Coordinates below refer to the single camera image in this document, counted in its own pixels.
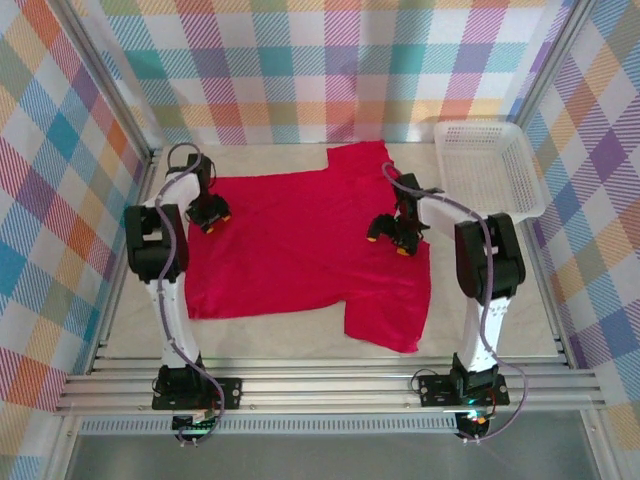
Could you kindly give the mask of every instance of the white basket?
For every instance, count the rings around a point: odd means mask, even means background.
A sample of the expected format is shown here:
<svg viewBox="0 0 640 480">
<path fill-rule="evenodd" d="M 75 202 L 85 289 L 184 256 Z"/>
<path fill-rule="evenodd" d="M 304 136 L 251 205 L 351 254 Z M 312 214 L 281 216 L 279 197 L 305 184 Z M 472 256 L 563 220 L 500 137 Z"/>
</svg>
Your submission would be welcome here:
<svg viewBox="0 0 640 480">
<path fill-rule="evenodd" d="M 436 124 L 445 193 L 483 215 L 505 212 L 513 223 L 539 217 L 545 203 L 533 150 L 517 125 L 456 121 Z"/>
</svg>

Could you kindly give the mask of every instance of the purple cable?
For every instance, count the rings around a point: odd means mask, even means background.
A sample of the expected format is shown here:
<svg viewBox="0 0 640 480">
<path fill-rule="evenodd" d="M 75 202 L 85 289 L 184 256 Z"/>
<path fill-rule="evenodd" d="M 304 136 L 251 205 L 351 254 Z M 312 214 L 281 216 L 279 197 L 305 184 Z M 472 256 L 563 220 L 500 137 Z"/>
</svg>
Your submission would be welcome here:
<svg viewBox="0 0 640 480">
<path fill-rule="evenodd" d="M 198 153 L 198 159 L 193 165 L 191 165 L 185 171 L 183 171 L 182 173 L 180 173 L 179 175 L 177 175 L 176 177 L 172 178 L 167 183 L 165 183 L 164 186 L 160 189 L 160 192 L 158 192 L 158 195 L 156 196 L 156 199 L 154 202 L 154 207 L 156 209 L 156 212 L 158 212 L 158 215 L 160 216 L 160 220 L 162 220 L 162 223 L 164 223 L 164 226 L 167 228 L 167 232 L 169 232 L 169 239 L 171 240 L 169 258 L 167 259 L 167 262 L 164 264 L 164 267 L 162 267 L 162 271 L 160 272 L 160 275 L 158 275 L 157 292 L 158 292 L 158 306 L 160 308 L 160 319 L 162 320 L 162 328 L 164 330 L 165 336 L 167 337 L 167 341 L 169 342 L 169 345 L 171 345 L 171 348 L 173 348 L 173 351 L 182 360 L 184 360 L 184 362 L 187 365 L 189 365 L 201 376 L 203 376 L 208 381 L 210 381 L 218 391 L 218 394 L 220 395 L 220 411 L 218 412 L 216 421 L 213 424 L 213 426 L 209 429 L 207 433 L 205 433 L 202 437 L 200 437 L 199 443 L 203 443 L 205 440 L 211 437 L 211 435 L 213 434 L 213 431 L 216 429 L 216 427 L 220 423 L 220 420 L 222 419 L 222 415 L 224 415 L 224 391 L 222 390 L 220 383 L 218 383 L 218 381 L 213 376 L 211 376 L 209 373 L 207 373 L 206 370 L 204 370 L 203 368 L 200 368 L 193 361 L 191 361 L 189 357 L 187 357 L 187 355 L 180 349 L 180 347 L 176 345 L 175 338 L 173 338 L 173 336 L 171 335 L 171 330 L 169 329 L 169 323 L 167 321 L 167 313 L 165 311 L 165 306 L 164 306 L 164 290 L 162 289 L 162 280 L 164 280 L 165 276 L 167 275 L 167 272 L 169 271 L 169 268 L 171 267 L 171 264 L 173 263 L 173 260 L 176 256 L 177 240 L 176 240 L 176 232 L 173 229 L 173 225 L 171 225 L 171 221 L 169 220 L 169 217 L 167 216 L 167 214 L 164 213 L 164 211 L 162 210 L 162 205 L 160 202 L 162 202 L 162 197 L 173 184 L 175 184 L 178 180 L 182 179 L 186 175 L 189 175 L 191 172 L 193 172 L 196 168 L 198 168 L 198 165 L 200 165 L 200 162 L 202 161 L 202 152 L 200 151 L 198 146 L 190 142 L 185 142 L 185 143 L 178 143 L 177 145 L 174 145 L 173 147 L 171 147 L 171 150 L 169 150 L 169 153 L 167 154 L 167 162 L 170 163 L 171 154 L 174 152 L 174 150 L 182 146 L 193 147 Z M 181 428 L 180 430 L 178 430 L 178 440 L 180 440 L 181 446 L 195 445 L 197 447 L 198 444 L 196 443 L 195 439 L 192 441 L 187 441 L 182 437 L 183 431 L 184 431 L 184 428 Z"/>
<path fill-rule="evenodd" d="M 414 197 L 418 197 L 418 198 L 426 197 L 431 200 L 436 200 L 439 202 L 446 203 L 447 205 L 451 205 L 452 207 L 460 210 L 461 212 L 466 213 L 474 220 L 477 220 L 478 223 L 480 224 L 480 227 L 482 228 L 482 233 L 484 234 L 484 241 L 485 241 L 487 252 L 492 251 L 491 233 L 489 232 L 489 227 L 487 226 L 487 223 L 480 216 L 480 214 L 478 214 L 477 212 L 474 212 L 470 208 L 462 205 L 461 203 L 456 202 L 455 200 L 452 200 L 451 198 L 435 195 L 425 190 L 416 190 L 413 188 L 405 187 L 401 183 L 397 182 L 396 179 L 394 179 L 391 175 L 389 175 L 389 172 L 387 171 L 388 168 L 392 168 L 398 174 L 400 173 L 400 171 L 391 162 L 386 162 L 382 165 L 383 175 L 387 178 L 387 180 L 389 180 L 389 182 L 391 182 L 391 184 L 394 187 L 398 188 L 399 190 L 407 192 L 413 195 Z M 511 417 L 509 417 L 509 419 L 504 423 L 504 425 L 498 428 L 495 432 L 490 433 L 489 435 L 486 435 L 482 438 L 472 437 L 470 435 L 466 435 L 463 433 L 463 435 L 468 437 L 470 440 L 475 440 L 477 443 L 494 438 L 497 435 L 499 435 L 501 432 L 503 432 L 507 427 L 509 427 L 509 425 L 511 425 L 515 421 L 518 415 L 520 415 L 520 412 L 522 411 L 522 407 L 524 407 L 524 403 L 527 400 L 527 396 L 529 395 L 529 379 L 527 378 L 526 374 L 522 371 L 521 368 L 515 365 L 511 365 L 505 362 L 504 360 L 502 360 L 500 357 L 498 357 L 498 354 L 493 350 L 493 348 L 491 348 L 491 345 L 489 345 L 487 337 L 485 336 L 485 328 L 487 324 L 487 317 L 489 316 L 489 304 L 491 303 L 492 293 L 493 293 L 493 255 L 487 255 L 487 285 L 486 285 L 486 291 L 484 296 L 484 308 L 482 309 L 482 314 L 480 315 L 480 340 L 482 341 L 482 345 L 484 346 L 485 350 L 489 352 L 491 357 L 496 361 L 498 365 L 505 368 L 513 368 L 520 374 L 520 376 L 522 377 L 524 388 L 522 392 L 522 400 L 520 401 L 520 404 L 516 407 L 516 410 L 513 412 L 513 415 L 511 415 Z"/>
</svg>

